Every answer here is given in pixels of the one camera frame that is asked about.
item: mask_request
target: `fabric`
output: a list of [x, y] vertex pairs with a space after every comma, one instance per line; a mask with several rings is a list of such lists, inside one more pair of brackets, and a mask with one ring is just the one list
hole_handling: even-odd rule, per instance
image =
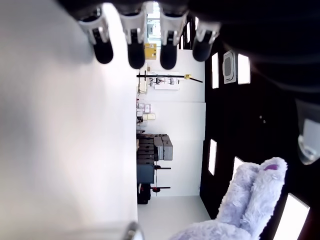
[[170, 240], [258, 240], [274, 213], [287, 163], [274, 157], [238, 167], [215, 220], [195, 223]]

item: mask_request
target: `fluorescent light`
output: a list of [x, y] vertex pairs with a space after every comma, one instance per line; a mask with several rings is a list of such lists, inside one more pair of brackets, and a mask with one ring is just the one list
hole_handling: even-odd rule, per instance
[[216, 153], [217, 153], [217, 142], [211, 139], [211, 141], [210, 141], [210, 153], [209, 153], [209, 172], [212, 175], [215, 175]]
[[219, 64], [218, 64], [218, 53], [211, 57], [212, 65], [212, 88], [219, 88]]
[[190, 22], [188, 22], [188, 25], [186, 26], [186, 39], [187, 42], [190, 42]]
[[241, 166], [242, 164], [244, 164], [244, 162], [242, 160], [240, 160], [239, 158], [235, 157], [234, 158], [234, 163], [233, 163], [233, 174], [232, 174], [232, 179], [234, 179], [237, 168], [239, 166]]
[[250, 83], [250, 62], [247, 56], [238, 54], [238, 84]]
[[297, 240], [309, 209], [308, 205], [289, 193], [273, 240]]
[[195, 18], [195, 30], [198, 28], [199, 18]]

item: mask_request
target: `metal bracket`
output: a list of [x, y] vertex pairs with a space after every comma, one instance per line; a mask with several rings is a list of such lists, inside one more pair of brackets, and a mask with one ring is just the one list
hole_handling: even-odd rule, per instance
[[221, 24], [219, 22], [208, 22], [199, 20], [197, 29], [196, 29], [196, 38], [199, 42], [202, 42], [205, 39], [207, 32], [211, 33], [209, 38], [209, 44], [212, 44], [215, 39], [219, 36]]
[[169, 32], [173, 32], [173, 46], [177, 46], [179, 44], [187, 14], [188, 12], [186, 11], [181, 16], [167, 16], [164, 13], [163, 8], [160, 6], [160, 29], [162, 45], [167, 45]]
[[131, 45], [133, 43], [132, 30], [136, 31], [137, 43], [142, 44], [145, 39], [145, 21], [147, 20], [145, 3], [136, 15], [122, 15], [120, 12], [119, 15], [127, 44]]
[[103, 43], [109, 42], [109, 28], [105, 14], [100, 8], [101, 15], [93, 21], [78, 21], [82, 30], [87, 34], [89, 41], [96, 45], [95, 34], [98, 32]]

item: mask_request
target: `ceiling air conditioner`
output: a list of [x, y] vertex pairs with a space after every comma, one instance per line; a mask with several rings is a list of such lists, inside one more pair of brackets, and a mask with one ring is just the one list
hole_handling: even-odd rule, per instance
[[235, 83], [238, 80], [238, 54], [228, 51], [223, 55], [224, 84]]

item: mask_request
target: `white table surface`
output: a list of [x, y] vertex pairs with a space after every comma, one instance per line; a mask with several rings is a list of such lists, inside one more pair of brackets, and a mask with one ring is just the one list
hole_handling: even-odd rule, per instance
[[55, 1], [0, 3], [0, 239], [138, 218], [136, 71], [104, 10], [108, 65]]

